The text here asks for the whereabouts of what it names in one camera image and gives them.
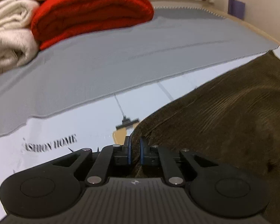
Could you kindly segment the dark olive corduroy pants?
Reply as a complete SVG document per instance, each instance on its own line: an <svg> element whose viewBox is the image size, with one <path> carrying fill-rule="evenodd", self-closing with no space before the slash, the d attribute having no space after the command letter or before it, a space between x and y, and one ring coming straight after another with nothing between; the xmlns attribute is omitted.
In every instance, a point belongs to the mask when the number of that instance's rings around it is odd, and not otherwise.
<svg viewBox="0 0 280 224"><path fill-rule="evenodd" d="M269 51L145 118L132 132L132 177L144 177L139 140L187 148L264 179L265 211L280 223L280 59Z"/></svg>

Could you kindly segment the purple box by wall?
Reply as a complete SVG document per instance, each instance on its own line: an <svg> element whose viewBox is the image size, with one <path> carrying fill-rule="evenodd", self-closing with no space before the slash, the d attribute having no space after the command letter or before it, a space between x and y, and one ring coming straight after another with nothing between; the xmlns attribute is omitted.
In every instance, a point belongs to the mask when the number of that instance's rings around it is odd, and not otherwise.
<svg viewBox="0 0 280 224"><path fill-rule="evenodd" d="M228 14L244 20L245 3L239 0L228 0Z"/></svg>

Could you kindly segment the grey white printed bed sheet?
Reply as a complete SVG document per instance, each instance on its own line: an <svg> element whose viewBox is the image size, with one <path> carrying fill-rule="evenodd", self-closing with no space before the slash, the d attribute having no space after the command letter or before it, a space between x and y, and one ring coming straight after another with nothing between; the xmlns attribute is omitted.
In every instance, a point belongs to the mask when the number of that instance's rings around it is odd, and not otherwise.
<svg viewBox="0 0 280 224"><path fill-rule="evenodd" d="M73 150L119 143L164 105L280 45L203 8L157 7L152 21L87 33L0 76L0 185ZM0 202L0 220L5 211Z"/></svg>

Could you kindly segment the red folded blanket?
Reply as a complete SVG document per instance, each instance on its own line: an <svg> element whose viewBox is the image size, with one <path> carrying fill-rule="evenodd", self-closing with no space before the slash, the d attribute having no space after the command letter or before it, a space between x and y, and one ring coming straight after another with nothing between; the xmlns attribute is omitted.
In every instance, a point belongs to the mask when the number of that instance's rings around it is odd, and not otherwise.
<svg viewBox="0 0 280 224"><path fill-rule="evenodd" d="M76 35L131 27L153 17L149 0L46 0L32 18L31 31L45 50Z"/></svg>

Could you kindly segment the cream folded blanket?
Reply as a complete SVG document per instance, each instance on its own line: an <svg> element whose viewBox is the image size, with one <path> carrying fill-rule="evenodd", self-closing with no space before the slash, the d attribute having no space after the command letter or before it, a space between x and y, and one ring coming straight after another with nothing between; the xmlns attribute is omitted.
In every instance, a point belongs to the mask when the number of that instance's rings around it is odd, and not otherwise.
<svg viewBox="0 0 280 224"><path fill-rule="evenodd" d="M0 1L0 75L26 65L37 55L39 45L30 24L38 8L34 0Z"/></svg>

